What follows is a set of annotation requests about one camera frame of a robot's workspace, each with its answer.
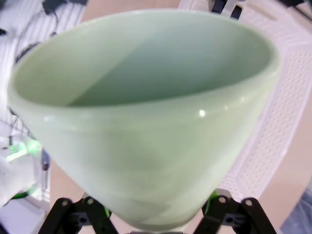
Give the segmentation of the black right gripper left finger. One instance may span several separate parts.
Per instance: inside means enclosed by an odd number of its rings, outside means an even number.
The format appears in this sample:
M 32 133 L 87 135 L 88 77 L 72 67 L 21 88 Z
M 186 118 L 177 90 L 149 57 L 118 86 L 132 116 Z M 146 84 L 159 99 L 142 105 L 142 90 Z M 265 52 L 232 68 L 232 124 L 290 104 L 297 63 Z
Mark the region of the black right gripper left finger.
M 91 196 L 73 202 L 59 198 L 46 218 L 46 234 L 77 234 L 92 226 L 97 234 L 111 234 L 111 212 Z

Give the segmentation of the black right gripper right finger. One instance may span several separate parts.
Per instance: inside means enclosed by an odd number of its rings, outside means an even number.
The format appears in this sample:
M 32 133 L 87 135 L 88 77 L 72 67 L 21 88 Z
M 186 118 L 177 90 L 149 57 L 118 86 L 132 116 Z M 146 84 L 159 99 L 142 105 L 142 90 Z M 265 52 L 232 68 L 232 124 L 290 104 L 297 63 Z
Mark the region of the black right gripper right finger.
M 216 189 L 201 208 L 203 217 L 196 234 L 216 234 L 229 226 L 236 234 L 275 234 L 276 231 L 254 197 L 234 200 L 229 191 Z

